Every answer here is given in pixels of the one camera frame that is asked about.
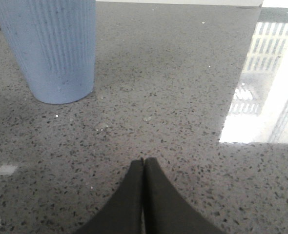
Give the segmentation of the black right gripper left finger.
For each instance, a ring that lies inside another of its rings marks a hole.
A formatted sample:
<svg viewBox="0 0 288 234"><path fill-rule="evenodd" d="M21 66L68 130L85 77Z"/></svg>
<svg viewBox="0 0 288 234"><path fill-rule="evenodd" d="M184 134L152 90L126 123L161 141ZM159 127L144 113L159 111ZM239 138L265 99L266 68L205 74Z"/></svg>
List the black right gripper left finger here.
<svg viewBox="0 0 288 234"><path fill-rule="evenodd" d="M103 208L77 234L140 234L144 161L131 162L120 186Z"/></svg>

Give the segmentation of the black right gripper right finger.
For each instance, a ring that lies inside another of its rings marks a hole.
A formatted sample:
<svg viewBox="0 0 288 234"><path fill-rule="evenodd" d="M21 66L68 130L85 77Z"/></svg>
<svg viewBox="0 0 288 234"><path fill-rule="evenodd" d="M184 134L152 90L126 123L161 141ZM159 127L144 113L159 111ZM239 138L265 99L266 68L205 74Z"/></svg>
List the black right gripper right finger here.
<svg viewBox="0 0 288 234"><path fill-rule="evenodd" d="M144 163L143 205L147 234L223 233L182 198L154 157Z"/></svg>

